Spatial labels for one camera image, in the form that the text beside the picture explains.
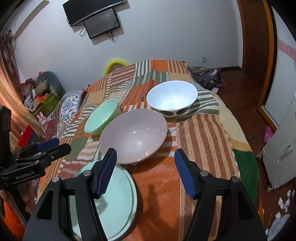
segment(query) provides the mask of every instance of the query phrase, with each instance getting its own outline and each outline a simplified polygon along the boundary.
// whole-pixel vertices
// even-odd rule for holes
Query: bag
[[[192,78],[203,88],[222,87],[225,85],[220,75],[220,69],[208,69],[204,67],[187,67]]]

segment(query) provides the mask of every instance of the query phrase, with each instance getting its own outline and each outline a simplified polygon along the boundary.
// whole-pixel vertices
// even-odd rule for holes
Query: air conditioner
[[[29,0],[23,6],[11,24],[14,37],[19,37],[30,21],[49,3],[49,0]]]

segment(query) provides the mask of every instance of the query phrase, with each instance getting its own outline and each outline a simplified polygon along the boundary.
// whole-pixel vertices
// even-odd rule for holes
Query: black dot on bowl
[[[173,112],[170,112],[170,111],[164,111],[164,110],[160,111],[160,113],[162,113],[162,114],[164,114],[164,115],[167,115],[167,116],[173,116],[173,115],[174,115]]]
[[[187,110],[188,110],[188,107],[183,108],[183,109],[181,109],[181,110],[178,110],[178,111],[177,111],[177,115],[184,114]]]

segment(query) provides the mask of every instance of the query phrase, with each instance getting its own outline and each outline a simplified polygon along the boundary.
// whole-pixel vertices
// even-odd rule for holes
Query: mint green bowl
[[[102,134],[105,127],[121,114],[117,99],[110,99],[97,107],[87,120],[84,132],[92,136]]]

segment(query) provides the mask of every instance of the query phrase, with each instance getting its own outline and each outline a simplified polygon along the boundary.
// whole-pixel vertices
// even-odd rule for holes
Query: curtain
[[[0,36],[0,106],[11,110],[10,146],[15,148],[25,126],[30,125],[39,135],[42,127],[22,103],[18,84],[20,78],[12,48],[12,38],[6,32]]]

